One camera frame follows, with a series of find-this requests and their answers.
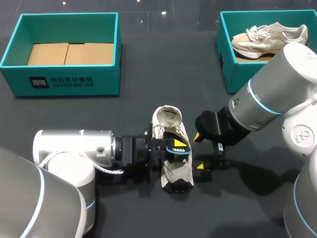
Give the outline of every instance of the shoe sole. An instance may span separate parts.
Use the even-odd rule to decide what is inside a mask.
[[[242,50],[238,50],[236,48],[233,48],[234,51],[238,54],[237,56],[245,58],[247,60],[257,60],[258,58],[260,58],[263,55],[266,54],[276,54],[277,52],[279,52],[280,50],[269,50],[269,51],[265,51],[265,52],[247,52],[247,51],[242,51]]]

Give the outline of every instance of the cardboard bottom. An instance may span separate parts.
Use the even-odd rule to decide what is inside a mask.
[[[260,57],[258,59],[243,59],[241,57],[236,56],[236,60],[237,62],[268,62],[273,58],[273,56],[264,56],[264,57]]]
[[[113,44],[34,44],[28,65],[112,64]]]

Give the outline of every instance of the teal box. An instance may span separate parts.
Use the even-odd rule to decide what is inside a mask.
[[[110,43],[112,64],[27,65],[35,43]],[[118,95],[118,13],[22,14],[0,63],[15,96]]]
[[[287,27],[308,27],[307,46],[317,52],[317,14],[315,10],[222,11],[217,30],[217,52],[228,93],[238,92],[266,62],[237,62],[231,38],[252,26],[275,22]]]

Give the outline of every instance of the shoe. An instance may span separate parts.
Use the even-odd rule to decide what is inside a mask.
[[[152,118],[153,138],[174,138],[190,147],[180,110],[173,106],[158,107]],[[164,161],[161,169],[161,185],[168,193],[189,192],[193,186],[192,152],[188,161]]]
[[[282,26],[278,22],[269,26],[253,26],[247,33],[233,37],[231,44],[237,56],[258,59],[264,54],[276,54],[291,42],[305,45],[308,39],[306,25],[299,28]]]

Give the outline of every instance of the screw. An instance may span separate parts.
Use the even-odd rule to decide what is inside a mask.
[[[103,154],[103,153],[104,153],[104,151],[105,151],[105,150],[104,150],[103,148],[98,148],[98,150],[97,150],[97,151],[98,151],[98,154],[100,154],[100,155],[101,155],[101,154]]]
[[[239,104],[239,99],[238,99],[238,98],[235,99],[235,100],[233,101],[233,104],[234,104],[234,105],[238,105],[238,104]]]

